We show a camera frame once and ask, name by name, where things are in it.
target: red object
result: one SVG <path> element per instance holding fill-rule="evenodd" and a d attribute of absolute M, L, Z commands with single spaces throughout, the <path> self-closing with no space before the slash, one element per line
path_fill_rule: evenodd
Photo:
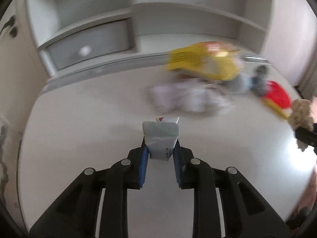
<path fill-rule="evenodd" d="M 272 100 L 282 109 L 291 107 L 291 99 L 287 92 L 274 81 L 267 81 L 267 83 L 269 88 L 265 98 Z"/>

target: yellow bag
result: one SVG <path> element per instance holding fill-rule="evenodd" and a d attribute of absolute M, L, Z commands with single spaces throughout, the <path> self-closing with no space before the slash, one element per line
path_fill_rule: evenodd
<path fill-rule="evenodd" d="M 181 70 L 206 80 L 233 80 L 241 67 L 237 50 L 220 42 L 203 42 L 170 52 L 167 70 Z"/>

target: silver bolt head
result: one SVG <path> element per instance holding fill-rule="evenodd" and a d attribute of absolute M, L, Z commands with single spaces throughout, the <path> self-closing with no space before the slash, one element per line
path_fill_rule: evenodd
<path fill-rule="evenodd" d="M 228 172 L 229 172 L 230 174 L 232 174 L 232 175 L 235 175 L 235 174 L 238 172 L 238 170 L 235 169 L 234 167 L 229 167 L 229 168 L 228 168 Z"/>
<path fill-rule="evenodd" d="M 86 168 L 84 171 L 85 175 L 89 176 L 92 175 L 94 173 L 93 168 Z"/>
<path fill-rule="evenodd" d="M 200 164 L 200 160 L 199 160 L 198 158 L 192 158 L 192 159 L 191 159 L 191 163 L 192 163 L 193 165 L 199 165 L 199 164 Z"/>
<path fill-rule="evenodd" d="M 131 161 L 129 160 L 129 159 L 123 159 L 122 161 L 121 161 L 121 165 L 123 165 L 123 166 L 128 166 L 128 165 L 130 165 L 131 164 Z"/>

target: door handle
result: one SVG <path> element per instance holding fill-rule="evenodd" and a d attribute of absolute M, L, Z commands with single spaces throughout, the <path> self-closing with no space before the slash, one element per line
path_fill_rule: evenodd
<path fill-rule="evenodd" d="M 15 15 L 11 16 L 10 19 L 3 25 L 3 27 L 2 27 L 2 29 L 1 29 L 1 31 L 0 31 L 0 35 L 1 35 L 2 31 L 3 31 L 5 28 L 7 28 L 7 27 L 13 27 L 14 24 L 15 24 Z M 16 35 L 17 35 L 17 28 L 16 28 L 16 27 L 15 27 L 15 30 L 13 31 L 13 33 L 12 33 L 12 31 L 10 31 L 10 35 L 11 35 L 13 38 L 16 37 Z"/>

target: white shelf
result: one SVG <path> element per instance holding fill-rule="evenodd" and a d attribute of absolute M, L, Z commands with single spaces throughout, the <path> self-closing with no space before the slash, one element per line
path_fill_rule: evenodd
<path fill-rule="evenodd" d="M 61 40 L 62 38 L 65 38 L 71 34 L 82 31 L 84 29 L 105 24 L 108 22 L 116 21 L 116 20 L 128 19 L 131 16 L 132 16 L 132 9 L 126 8 L 126 9 L 120 9 L 120 10 L 116 10 L 112 12 L 101 13 L 93 17 L 89 17 L 89 18 L 77 21 L 54 33 L 47 41 L 40 44 L 38 49 L 42 50 L 48 47 L 49 45 L 57 42 L 58 40 Z"/>
<path fill-rule="evenodd" d="M 57 79 L 62 76 L 89 68 L 96 65 L 102 65 L 105 62 L 112 60 L 137 57 L 140 55 L 157 55 L 161 53 L 167 53 L 171 50 L 190 46 L 199 42 L 207 41 L 224 41 L 226 43 L 231 43 L 241 49 L 242 54 L 256 55 L 254 52 L 247 49 L 240 41 L 237 39 L 224 38 L 212 35 L 203 34 L 156 34 L 156 35 L 143 35 L 136 37 L 136 46 L 138 53 L 133 50 L 128 50 L 120 53 L 115 53 L 111 55 L 103 55 L 95 57 L 80 63 L 74 64 L 67 68 L 58 71 L 52 78 Z"/>
<path fill-rule="evenodd" d="M 208 7 L 205 7 L 205 6 L 199 6 L 199 5 L 191 5 L 191 4 L 183 4 L 183 3 L 175 3 L 175 2 L 141 2 L 141 3 L 137 3 L 135 5 L 137 6 L 142 6 L 142 5 L 170 5 L 170 6 L 173 6 L 173 7 L 176 7 L 176 8 L 187 8 L 187 9 L 193 9 L 193 10 L 198 10 L 198 11 L 203 11 L 203 12 L 209 12 L 209 13 L 214 13 L 214 14 L 217 14 L 217 15 L 220 15 L 220 16 L 224 16 L 224 17 L 227 17 L 227 18 L 230 18 L 230 19 L 234 19 L 234 20 L 237 20 L 237 21 L 240 21 L 242 23 L 245 23 L 251 27 L 254 27 L 256 29 L 259 29 L 263 32 L 266 32 L 267 29 L 260 26 L 259 24 L 256 24 L 254 22 L 252 22 L 251 20 L 248 20 L 244 17 L 241 17 L 239 15 L 236 15 L 234 13 L 230 13 L 230 12 L 227 12 L 227 11 L 223 11 L 223 10 L 220 10 L 220 9 L 216 9 L 216 8 L 208 8 Z"/>

